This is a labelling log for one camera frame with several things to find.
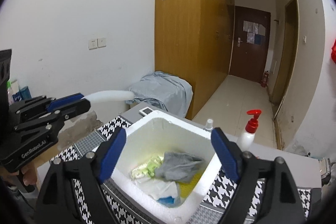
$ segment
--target gray cloth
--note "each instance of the gray cloth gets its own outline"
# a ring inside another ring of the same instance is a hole
[[[202,163],[202,158],[188,153],[165,152],[162,165],[155,169],[155,177],[189,183]]]
[[[187,81],[162,71],[144,76],[128,90],[135,94],[135,98],[126,101],[127,104],[146,102],[182,118],[186,116],[193,97],[192,87]]]

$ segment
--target device screen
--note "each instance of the device screen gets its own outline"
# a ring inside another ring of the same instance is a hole
[[[145,109],[143,109],[142,110],[144,113],[146,113],[146,114],[149,114],[149,113],[151,113],[153,110],[151,110],[150,108],[145,108]]]

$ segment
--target red bottle cap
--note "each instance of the red bottle cap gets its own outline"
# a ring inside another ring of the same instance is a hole
[[[260,109],[253,109],[253,110],[249,110],[246,113],[249,114],[249,115],[254,115],[254,116],[253,116],[252,119],[250,119],[247,122],[245,130],[248,133],[254,134],[257,131],[257,128],[258,128],[258,118],[259,118],[259,115],[261,114],[261,110]]]

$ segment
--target table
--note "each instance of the table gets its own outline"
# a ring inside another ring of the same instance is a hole
[[[146,103],[140,103],[113,119],[111,122],[103,125],[101,128],[90,133],[83,140],[75,143],[65,151],[59,154],[64,161],[74,160],[82,157],[88,151],[91,151],[97,147],[103,141],[106,141],[112,134],[116,127],[123,126],[128,127],[132,123],[140,120],[142,116],[139,114],[139,110],[148,106]],[[197,127],[203,128],[202,125],[192,122],[187,119],[182,119],[187,123],[193,124]],[[227,135],[230,141],[236,141],[237,137]],[[320,169],[317,160],[303,157],[291,153],[287,153],[274,148],[268,148],[262,145],[253,144],[251,146],[251,152],[262,159],[274,160],[275,157],[283,157],[288,167],[290,168],[293,178],[298,186],[299,195],[302,201],[302,205],[305,210],[306,216],[312,210],[311,204],[316,204],[320,200],[321,195],[321,179]],[[50,163],[46,162],[38,168],[39,179],[43,180],[45,174],[49,169]],[[118,186],[110,179],[105,181],[101,186],[106,200],[111,206],[111,209],[116,214],[120,222],[125,223],[143,223],[143,224],[157,224],[160,223],[158,219],[147,215],[143,212],[142,208],[134,205],[129,201],[123,193],[120,192]],[[222,214],[224,213],[231,197],[228,193],[233,193],[234,183],[225,177],[225,174],[219,171],[216,180],[213,182],[212,187],[209,189],[208,194],[204,197],[203,202],[199,208],[195,211],[194,215],[187,222],[188,224],[203,224],[205,223],[204,215],[206,215],[207,224],[217,224]],[[251,203],[251,207],[248,215],[246,216],[245,223],[253,223],[255,216],[260,208],[262,200],[262,193],[264,188],[264,180],[260,179],[256,185],[255,197]],[[80,212],[86,223],[90,223],[89,208],[85,203],[85,197],[81,190],[80,182],[74,181],[74,189],[78,201]]]

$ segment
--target styrofoam box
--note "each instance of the styrofoam box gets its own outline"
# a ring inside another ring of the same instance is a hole
[[[156,221],[185,223],[199,207],[221,167],[211,145],[210,132],[162,111],[153,111],[126,129],[127,140],[111,178],[135,206]],[[159,204],[130,179],[130,171],[152,155],[186,152],[204,159],[204,173],[184,203],[175,208]]]

